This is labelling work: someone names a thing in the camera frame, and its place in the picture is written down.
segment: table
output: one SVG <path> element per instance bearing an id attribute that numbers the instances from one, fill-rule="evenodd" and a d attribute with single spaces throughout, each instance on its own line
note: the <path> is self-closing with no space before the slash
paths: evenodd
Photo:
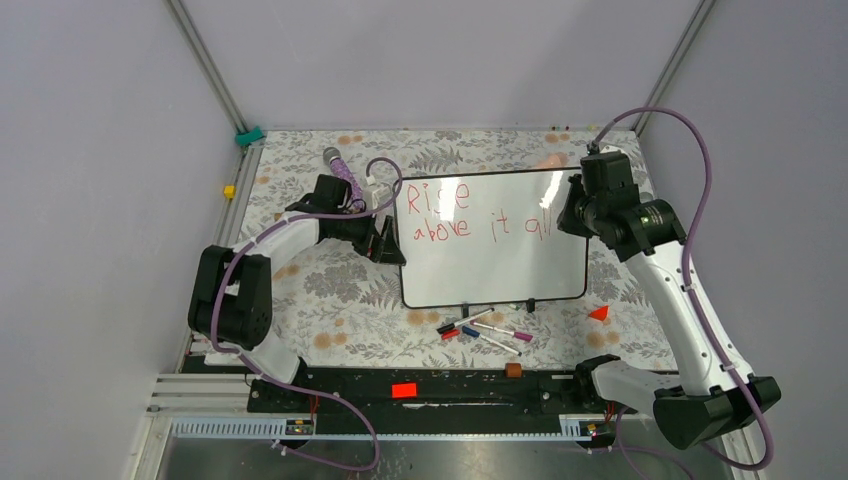
<path id="1" fill-rule="evenodd" d="M 274 131 L 268 132 L 241 228 L 255 236 L 275 215 L 312 191 L 319 173 L 330 171 L 324 148 L 336 146 L 351 171 L 364 180 L 365 164 L 386 156 L 405 176 L 521 170 L 552 153 L 578 165 L 593 131 Z M 606 141 L 631 155 L 634 180 L 645 199 L 653 187 L 632 132 L 611 132 Z M 394 180 L 384 166 L 372 172 Z M 488 322 L 528 332 L 518 359 L 465 335 L 442 341 L 435 327 L 460 317 L 459 308 L 409 310 L 400 300 L 398 268 L 373 264 L 349 244 L 326 240 L 273 272 L 274 323 L 279 335 L 311 366 L 563 369 L 612 353 L 638 368 L 676 370 L 668 341 L 639 287 L 615 255 L 590 241 L 589 282 L 578 300 L 543 302 L 527 313 L 495 306 Z M 588 317 L 609 305 L 604 322 Z M 484 307 L 472 307 L 474 313 Z"/>

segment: whiteboard frame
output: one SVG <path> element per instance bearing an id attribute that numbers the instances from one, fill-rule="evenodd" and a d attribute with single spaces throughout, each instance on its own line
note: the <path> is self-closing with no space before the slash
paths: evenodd
<path id="1" fill-rule="evenodd" d="M 442 178 L 464 178 L 464 177 L 483 177 L 487 175 L 513 175 L 513 174 L 522 174 L 522 173 L 540 173 L 540 172 L 569 172 L 573 171 L 575 173 L 580 173 L 580 167 L 561 167 L 561 168 L 528 168 L 524 170 L 505 170 L 499 172 L 473 172 L 473 173 L 451 173 L 444 175 L 423 175 L 420 177 L 403 177 L 403 182 L 407 180 L 432 180 L 432 179 L 442 179 Z M 398 218 L 397 212 L 398 206 L 397 202 L 394 204 L 394 218 Z M 397 238 L 398 248 L 401 253 L 403 253 L 403 245 L 401 245 L 401 237 L 400 237 L 400 227 L 397 224 L 397 220 L 395 220 L 395 227 L 397 231 L 395 232 L 395 238 Z M 400 278 L 400 301 L 404 307 L 410 310 L 421 310 L 425 308 L 448 308 L 448 307 L 466 307 L 466 306 L 475 306 L 475 305 L 504 305 L 504 304 L 512 304 L 512 303 L 528 303 L 530 301 L 535 302 L 555 302 L 558 300 L 577 300 L 578 298 L 582 298 L 586 295 L 586 291 L 589 289 L 589 239 L 586 239 L 586 249 L 583 259 L 584 269 L 583 269 L 583 291 L 580 292 L 580 295 L 574 297 L 554 297 L 554 298 L 521 298 L 516 300 L 502 300 L 499 302 L 486 302 L 486 303 L 451 303 L 446 305 L 427 305 L 426 307 L 411 307 L 406 303 L 406 297 L 404 296 L 403 289 L 403 266 L 398 267 L 398 276 Z"/>

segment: orange triangle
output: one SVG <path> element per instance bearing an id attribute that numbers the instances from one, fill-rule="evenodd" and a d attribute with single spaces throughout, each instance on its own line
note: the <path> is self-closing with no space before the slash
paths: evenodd
<path id="1" fill-rule="evenodd" d="M 607 314 L 609 313 L 609 305 L 604 305 L 603 307 L 595 310 L 590 313 L 589 316 L 594 318 L 595 320 L 604 321 L 607 319 Z"/>

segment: blue marker cap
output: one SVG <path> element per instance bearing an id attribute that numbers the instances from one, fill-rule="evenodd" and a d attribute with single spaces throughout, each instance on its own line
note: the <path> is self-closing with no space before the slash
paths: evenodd
<path id="1" fill-rule="evenodd" d="M 480 336 L 480 332 L 478 332 L 477 330 L 474 330 L 471 327 L 466 327 L 465 325 L 462 326 L 462 333 L 464 333 L 466 335 L 471 335 L 474 338 L 477 338 L 477 337 Z"/>

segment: purple microphone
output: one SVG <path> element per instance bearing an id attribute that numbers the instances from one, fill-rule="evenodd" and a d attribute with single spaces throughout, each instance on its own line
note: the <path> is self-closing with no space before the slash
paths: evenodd
<path id="1" fill-rule="evenodd" d="M 344 160 L 342 160 L 342 154 L 339 152 L 339 149 L 336 147 L 325 148 L 324 162 L 326 162 L 330 167 L 330 171 L 333 172 L 333 175 L 350 182 L 351 208 L 357 212 L 365 210 L 365 200 L 362 199 L 362 188 L 359 187 L 359 183 L 357 183 L 353 173 L 351 173 L 350 169 L 347 168 L 347 164 Z"/>

